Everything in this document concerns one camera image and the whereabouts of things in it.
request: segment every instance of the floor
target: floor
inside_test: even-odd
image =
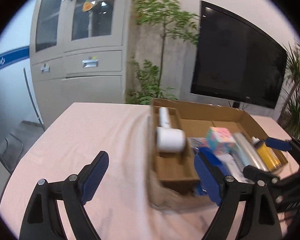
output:
[[[23,121],[7,135],[8,147],[4,140],[0,145],[0,152],[4,154],[0,157],[11,172],[42,134],[43,129],[39,124]],[[10,173],[0,162],[0,199],[9,178]]]

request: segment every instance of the yellow sticker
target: yellow sticker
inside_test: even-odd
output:
[[[85,2],[85,3],[83,4],[83,6],[82,6],[82,11],[83,11],[83,12],[89,11],[89,10],[92,9],[92,7],[93,7],[93,4],[92,4],[92,3],[90,3],[90,2]]]

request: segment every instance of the tv stand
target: tv stand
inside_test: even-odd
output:
[[[234,101],[232,107],[240,109],[240,102]]]

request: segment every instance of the blue gripper pad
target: blue gripper pad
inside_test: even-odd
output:
[[[284,151],[284,152],[291,150],[289,141],[282,141],[279,139],[268,137],[266,139],[265,143],[266,143],[266,146],[268,146],[272,149],[276,149],[276,150],[280,150],[280,151]]]
[[[92,200],[108,166],[109,155],[105,151],[99,152],[92,163],[88,165],[87,170],[78,181],[79,190],[82,192],[80,198],[82,205]]]
[[[207,157],[208,161],[213,165],[220,169],[223,164],[219,161],[218,158],[214,156],[211,150],[207,147],[201,147],[200,152]],[[210,170],[205,165],[204,161],[200,157],[199,154],[194,156],[194,168],[201,180],[202,185],[204,186],[207,194],[212,202],[215,202],[218,206],[222,202],[222,198],[220,195],[220,186],[214,176],[211,174]],[[226,168],[220,169],[224,175],[229,175],[229,172]]]

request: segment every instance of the cabinet glass panel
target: cabinet glass panel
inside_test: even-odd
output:
[[[35,36],[35,50],[40,51],[57,44],[57,28],[62,0],[42,0]]]
[[[114,0],[77,0],[72,40],[111,35]]]

